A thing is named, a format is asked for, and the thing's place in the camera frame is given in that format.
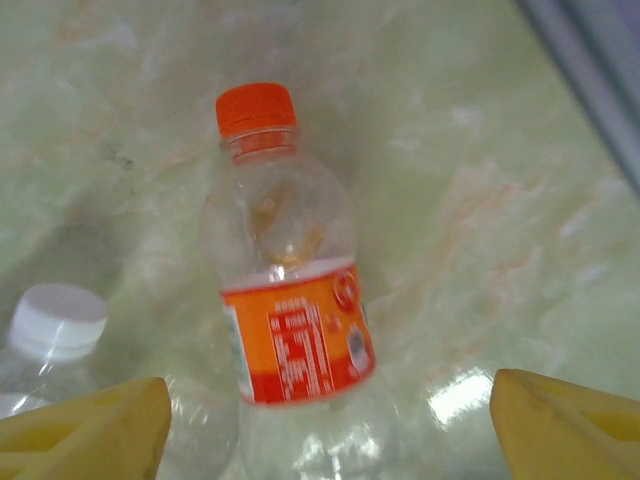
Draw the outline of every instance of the bottle body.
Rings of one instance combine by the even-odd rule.
[[[0,352],[0,417],[91,393],[99,388],[82,358],[32,357],[11,346]]]
[[[396,418],[373,374],[350,202],[297,153],[292,130],[276,133],[273,148],[250,139],[264,131],[246,135],[256,151],[227,142],[235,166],[203,219],[246,400],[245,469],[260,479],[376,478],[395,454]],[[334,347],[348,354],[334,358]]]
[[[171,398],[171,427],[159,480],[208,480],[227,466],[238,438],[238,402],[229,375],[212,372],[207,350],[156,346],[137,371],[163,377]]]

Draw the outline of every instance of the clear plastic bottle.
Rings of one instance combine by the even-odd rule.
[[[107,316],[100,297],[73,285],[27,290],[0,352],[0,418],[97,390],[86,360]]]
[[[218,98],[230,175],[207,198],[202,242],[222,284],[236,354],[240,446],[253,479],[375,479],[397,417],[360,301],[344,187],[298,153],[288,91]]]
[[[140,373],[165,379],[172,413],[158,480],[217,478],[238,437],[238,401],[230,394],[231,383],[207,365],[206,352],[154,350]]]

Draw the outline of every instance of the bottle label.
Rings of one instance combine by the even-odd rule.
[[[321,399],[375,368],[355,265],[222,297],[240,392],[248,402]]]

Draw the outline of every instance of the yellow object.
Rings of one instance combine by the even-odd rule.
[[[640,402],[499,370],[491,416],[514,480],[640,479]]]
[[[0,420],[0,480],[152,480],[171,422],[160,378]]]

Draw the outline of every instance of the green marble floor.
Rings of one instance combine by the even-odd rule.
[[[412,459],[392,478],[509,478],[501,367],[640,398],[640,211],[508,0],[4,2],[3,326],[29,285],[79,284],[110,303],[105,376],[235,395],[198,221],[228,167],[215,98],[254,80],[353,195]]]

